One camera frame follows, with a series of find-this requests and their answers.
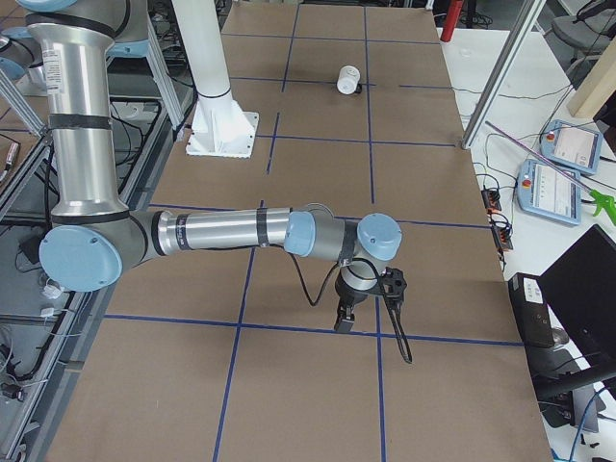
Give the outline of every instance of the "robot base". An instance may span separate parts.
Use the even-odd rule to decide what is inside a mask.
[[[253,133],[256,134],[257,125],[259,124],[259,114],[244,112],[244,117],[254,129]],[[247,159],[252,154],[254,139],[255,135],[239,135],[234,140],[230,142],[220,142],[217,146],[212,132],[193,131],[189,138],[189,143],[186,146],[186,153],[190,156],[217,156]]]

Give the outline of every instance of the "blue grid line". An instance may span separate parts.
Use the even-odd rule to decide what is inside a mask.
[[[164,318],[158,316],[139,316],[139,315],[115,315],[106,314],[107,320],[124,320],[124,321],[148,321],[148,322],[171,322],[176,324],[198,324],[198,325],[213,325],[216,327],[237,327],[236,322],[230,321],[208,321],[208,320],[192,320],[182,318]]]
[[[271,146],[269,147],[269,159],[268,167],[266,168],[266,174],[271,172],[271,162],[273,161],[273,148],[276,145],[276,134],[278,133],[278,122],[280,121],[280,113],[276,113],[276,122],[273,125],[273,135],[271,137]]]
[[[453,90],[453,87],[441,87],[437,85],[398,85],[401,89],[426,89],[426,90]]]
[[[200,324],[200,325],[211,325],[213,327],[235,327],[235,328],[241,328],[241,329],[274,330],[274,331],[299,332],[299,333],[324,334],[324,335],[343,335],[343,334],[339,334],[333,329],[321,329],[321,328],[316,328],[316,327],[296,327],[292,325],[192,320],[192,319],[183,319],[183,318],[161,318],[161,317],[151,317],[151,316],[120,315],[120,314],[115,314],[115,315],[107,314],[105,315],[105,319],[124,320],[124,321],[169,322],[169,323],[177,323],[177,324]],[[377,332],[351,331],[348,334],[344,334],[344,335],[351,335],[355,337],[374,337],[374,338],[380,337],[381,339],[395,339],[396,338],[394,334],[388,334],[388,333],[382,333],[382,332],[378,334]],[[482,340],[482,339],[462,339],[462,338],[457,338],[457,337],[437,337],[437,336],[429,336],[429,335],[407,334],[406,338],[408,340],[418,341],[418,342],[489,345],[489,346],[494,346],[494,347],[513,347],[513,346],[523,347],[524,346],[524,344],[521,342],[508,342],[508,341],[500,341],[500,340]]]
[[[282,81],[282,89],[280,89],[280,91],[282,91],[284,93],[285,88],[287,87],[287,76],[289,75],[289,63],[291,62],[291,51],[293,50],[293,41],[295,38],[295,28],[297,27],[297,19],[299,18],[299,6],[300,4],[297,4],[297,8],[295,9],[295,20],[293,21],[293,30],[291,32],[291,42],[289,43],[289,54],[287,55],[287,65],[285,66],[285,76],[284,76],[284,80]]]
[[[286,140],[305,140],[305,141],[327,141],[327,142],[361,142],[363,144],[399,144],[403,146],[432,146],[432,147],[455,147],[451,142],[420,142],[420,141],[376,141],[376,140],[346,140],[343,138],[317,138],[317,137],[296,137],[291,135],[277,135],[279,139]],[[269,135],[257,135],[257,138],[271,138]]]
[[[237,33],[221,33],[222,36],[231,37],[252,37],[263,39],[296,39],[296,40],[333,40],[333,41],[366,41],[365,38],[333,38],[333,37],[295,37],[295,36],[273,36],[269,34],[237,34]],[[381,38],[369,38],[368,41],[377,43],[409,43],[414,45],[440,45],[438,41],[421,41],[421,40],[387,40]]]
[[[224,429],[224,418],[226,417],[227,405],[229,403],[229,394],[231,392],[231,381],[233,380],[233,372],[235,370],[235,362],[238,355],[238,345],[240,344],[240,333],[242,332],[242,319],[244,318],[244,310],[246,307],[246,297],[248,295],[248,286],[250,285],[250,277],[252,275],[252,265],[254,263],[254,248],[250,250],[250,259],[248,260],[248,270],[246,271],[246,280],[244,282],[244,294],[242,296],[242,307],[238,316],[238,325],[235,331],[235,339],[233,341],[233,352],[231,353],[231,362],[229,364],[229,372],[227,374],[227,382],[224,387],[224,398],[222,399],[222,408],[220,409],[220,418],[218,420],[218,432],[216,436],[216,444],[214,446],[214,455],[212,462],[218,462],[218,452],[220,451],[220,442],[222,441],[222,430]]]
[[[237,209],[220,209],[218,207],[196,207],[193,205],[176,205],[176,204],[157,204],[150,203],[149,207],[160,207],[167,209],[182,209],[182,210],[202,210],[204,212],[234,212]]]
[[[452,142],[418,142],[418,141],[373,141],[374,144],[400,144],[403,146],[435,146],[435,147],[455,147]]]
[[[374,162],[372,157],[372,112],[370,107],[370,62],[368,53],[368,18],[366,8],[364,8],[364,46],[366,50],[366,103],[368,105],[368,149],[370,158],[370,201],[375,203],[376,197],[374,193]]]
[[[376,314],[376,363],[378,373],[378,417],[381,435],[381,462],[387,462],[387,435],[385,429],[385,391],[383,387],[383,350],[381,342],[381,310],[378,297],[374,300]]]

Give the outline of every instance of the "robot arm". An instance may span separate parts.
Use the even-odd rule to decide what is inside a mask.
[[[105,8],[99,0],[18,3],[31,11],[28,30],[42,49],[57,156],[61,198],[51,212],[54,228],[39,251],[52,279],[90,292],[151,258],[180,250],[281,245],[296,255],[338,263],[339,332],[352,327],[355,304],[382,295],[400,352],[411,362],[399,324],[406,283],[401,271],[387,268],[401,242],[392,218],[372,214],[353,223],[317,205],[178,216],[129,212],[117,194],[105,54],[115,41],[147,38],[145,0],[113,0]],[[232,101],[230,90],[217,98],[221,107],[225,98]]]

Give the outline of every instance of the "white table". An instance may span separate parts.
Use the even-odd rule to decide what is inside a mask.
[[[479,31],[457,29],[450,43],[443,43],[443,52],[449,69],[451,83],[455,89],[481,91],[488,79],[492,67],[507,38],[506,31]],[[531,33],[526,39],[525,46],[513,64],[500,93],[516,96],[538,96],[555,90],[563,89],[569,84],[558,61],[549,46],[539,33]],[[491,109],[488,120],[499,126],[505,132],[516,138],[538,133],[547,118],[550,116],[557,101],[566,91],[546,96],[537,100],[510,99],[499,97]],[[564,104],[555,114],[554,118],[571,120],[574,124],[590,121],[589,119],[576,119],[571,117],[566,102],[573,96],[571,93]],[[456,91],[456,101],[461,114],[462,122],[466,126],[478,94],[466,91]],[[484,126],[474,145],[472,155],[475,162],[485,165],[484,145],[486,137],[492,131]],[[526,139],[531,145],[536,137]],[[510,141],[500,137],[492,137],[488,144],[490,165],[517,176],[521,163],[526,159],[526,153]],[[614,158],[606,143],[603,144],[602,155]],[[496,176],[500,184],[512,185],[513,180],[494,171],[490,174]],[[616,165],[604,161],[600,162],[599,172],[595,175],[600,181],[616,185]],[[486,180],[486,185],[494,186],[492,180]],[[607,190],[603,186],[593,187],[603,193],[616,194],[616,191]],[[502,190],[500,202],[503,212],[512,218],[512,190]],[[504,278],[509,279],[518,271],[541,274],[562,253],[569,248],[590,226],[598,223],[611,237],[616,240],[616,227],[609,218],[602,213],[593,218],[593,206],[583,206],[582,224],[568,227],[545,219],[525,214],[517,202],[513,204],[513,245],[514,250],[505,254],[507,265]],[[580,356],[575,346],[568,346],[574,357]],[[584,361],[579,362],[581,367],[587,367]],[[604,413],[610,417],[616,415],[616,401],[608,394],[603,393],[602,399],[607,403]],[[563,458],[569,457],[569,451],[576,430],[570,426],[558,429],[550,428],[546,424],[552,448]],[[595,449],[578,444],[575,460],[590,462],[592,457],[604,457],[613,460],[616,457],[616,423],[600,421],[600,434],[587,438],[588,442],[598,441],[600,445]]]

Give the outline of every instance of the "brown cardboard sheet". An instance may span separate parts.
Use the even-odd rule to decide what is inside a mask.
[[[12,15],[17,10],[18,6],[13,1],[5,1],[0,3],[0,19]]]
[[[373,338],[246,329],[219,460],[380,459]]]
[[[520,342],[489,230],[403,224],[392,265],[408,289],[409,335]],[[393,332],[384,308],[382,329]]]
[[[302,5],[297,15],[296,37],[364,40],[364,12],[359,8]]]
[[[357,67],[361,81],[366,82],[366,45],[363,41],[296,38],[288,78],[335,83],[341,67],[348,64]]]
[[[248,250],[203,251],[146,262],[120,279],[108,313],[235,322],[248,258]]]
[[[0,121],[0,130],[2,130],[2,128],[4,127],[2,125],[2,121]],[[17,156],[16,162],[13,164],[13,167],[11,168],[11,171],[9,172],[5,180],[0,183],[1,192],[11,183],[11,179],[19,171],[21,165],[28,158],[30,150],[37,144],[39,139],[33,135],[30,135],[27,132],[2,131],[0,133],[3,133],[4,135],[13,138],[15,141],[18,141],[21,144],[21,146],[19,147],[19,154]],[[9,153],[9,147],[11,146],[11,143],[11,141],[0,137],[0,165],[2,166],[2,168],[4,168],[4,162],[7,159],[7,154]]]
[[[298,258],[301,271],[313,299],[317,297],[323,278],[332,263]],[[304,298],[295,267],[289,255],[281,249],[263,249],[255,252],[252,278],[244,312],[244,322],[307,327],[330,330],[336,320],[338,296],[334,290],[335,271],[317,307],[311,307]],[[367,301],[357,307],[357,332],[375,332],[374,303]]]
[[[211,460],[234,336],[104,321],[45,460]]]
[[[470,152],[376,144],[372,153],[376,210],[397,219],[488,224]]]
[[[457,145],[463,130],[453,90],[374,87],[372,139]]]
[[[263,198],[270,207],[327,204],[337,216],[372,211],[367,143],[277,140]]]
[[[388,43],[368,46],[370,81],[379,87],[399,85],[451,87],[438,43]]]
[[[43,123],[47,123],[49,115],[49,103],[46,96],[26,96],[26,101],[35,113],[40,117]],[[7,129],[25,130],[26,126],[19,115],[10,109],[1,119],[0,126]]]
[[[552,461],[524,349],[383,340],[389,462]]]
[[[290,37],[296,5],[235,2],[224,23],[224,34]]]
[[[333,81],[346,56],[365,66],[364,14],[370,90],[288,80]],[[292,45],[295,20],[305,38]],[[407,333],[441,342],[412,340],[405,365],[373,300],[356,307],[355,335],[334,334],[333,280],[308,306],[280,249],[150,262],[124,277],[109,313],[177,319],[104,321],[49,462],[213,460],[217,432],[215,462],[552,460],[471,159],[453,147],[453,91],[398,87],[448,86],[441,51],[381,48],[437,42],[431,14],[234,3],[225,31],[234,95],[262,113],[252,157],[190,157],[176,143],[153,202],[183,213],[321,201],[337,216],[430,221],[401,224],[391,266],[409,284]],[[348,40],[311,39],[323,35]],[[331,263],[299,263],[314,296]]]
[[[177,142],[152,197],[153,204],[254,209],[264,188],[271,140],[258,138],[249,159],[188,156]]]
[[[278,135],[368,140],[368,103],[364,92],[342,95],[333,84],[291,82],[286,85],[282,104]]]
[[[222,36],[230,77],[282,79],[290,38]]]
[[[432,12],[424,9],[366,8],[368,40],[438,42]]]

